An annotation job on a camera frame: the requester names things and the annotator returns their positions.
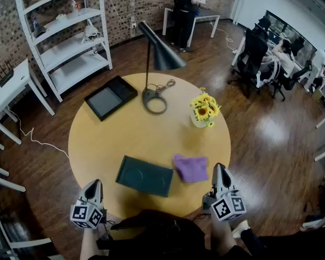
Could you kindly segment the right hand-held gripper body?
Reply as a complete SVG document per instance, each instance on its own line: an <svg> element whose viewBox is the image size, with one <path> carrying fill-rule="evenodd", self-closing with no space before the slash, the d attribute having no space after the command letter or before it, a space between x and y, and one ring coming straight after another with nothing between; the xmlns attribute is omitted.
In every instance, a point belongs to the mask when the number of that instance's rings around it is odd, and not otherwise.
<svg viewBox="0 0 325 260"><path fill-rule="evenodd" d="M234 220L246 213L243 197L238 190L227 191L220 198L211 197L211 193L203 196L202 211L214 215L221 221Z"/></svg>

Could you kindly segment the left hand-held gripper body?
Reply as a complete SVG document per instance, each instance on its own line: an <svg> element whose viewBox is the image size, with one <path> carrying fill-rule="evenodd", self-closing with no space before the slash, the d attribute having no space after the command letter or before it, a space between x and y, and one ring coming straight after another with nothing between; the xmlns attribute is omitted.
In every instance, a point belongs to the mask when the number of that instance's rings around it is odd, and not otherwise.
<svg viewBox="0 0 325 260"><path fill-rule="evenodd" d="M107 210L98 200L78 199L70 207L70 220L82 229L97 229L106 222Z"/></svg>

